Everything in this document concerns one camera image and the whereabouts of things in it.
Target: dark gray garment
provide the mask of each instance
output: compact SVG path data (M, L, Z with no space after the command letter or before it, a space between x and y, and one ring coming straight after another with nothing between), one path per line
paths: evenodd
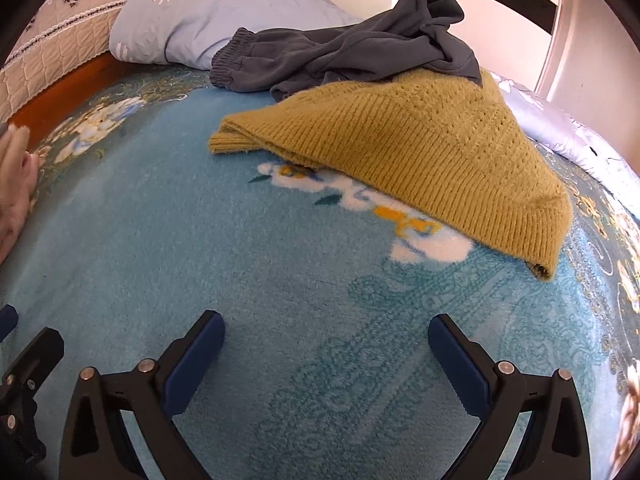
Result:
M276 101L324 83L380 81L418 67L481 85L473 51L448 33L463 18L456 0L398 0L345 27L255 34L239 28L213 57L209 76L214 86L235 92L270 90Z

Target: mustard knit sweater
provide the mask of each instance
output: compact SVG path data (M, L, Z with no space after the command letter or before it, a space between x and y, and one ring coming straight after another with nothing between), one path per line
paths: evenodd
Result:
M525 260L544 280L572 220L562 183L484 70L482 88L425 69L391 82L319 86L225 117L209 147L265 149L341 171Z

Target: pillow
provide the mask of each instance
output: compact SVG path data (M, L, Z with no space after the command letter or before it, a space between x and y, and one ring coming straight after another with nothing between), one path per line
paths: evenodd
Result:
M208 70L239 27L311 30L359 21L329 0L128 0L109 50L122 61Z
M491 75L531 139L583 168L640 219L640 178L605 139L524 86Z

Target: human hand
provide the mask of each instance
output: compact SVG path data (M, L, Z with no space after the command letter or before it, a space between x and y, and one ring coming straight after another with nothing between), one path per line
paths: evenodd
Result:
M0 124L0 264L22 231L38 179L38 156L27 151L29 129Z

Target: blue gripper pad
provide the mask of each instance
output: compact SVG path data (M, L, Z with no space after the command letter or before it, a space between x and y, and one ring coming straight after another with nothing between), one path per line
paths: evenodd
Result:
M0 309L0 343L18 325L18 313L11 305Z
M225 322L220 314L215 313L166 378L162 408L169 418L187 409L224 341Z
M489 384L460 343L437 316L429 323L429 346L456 391L465 411L481 420L489 414Z

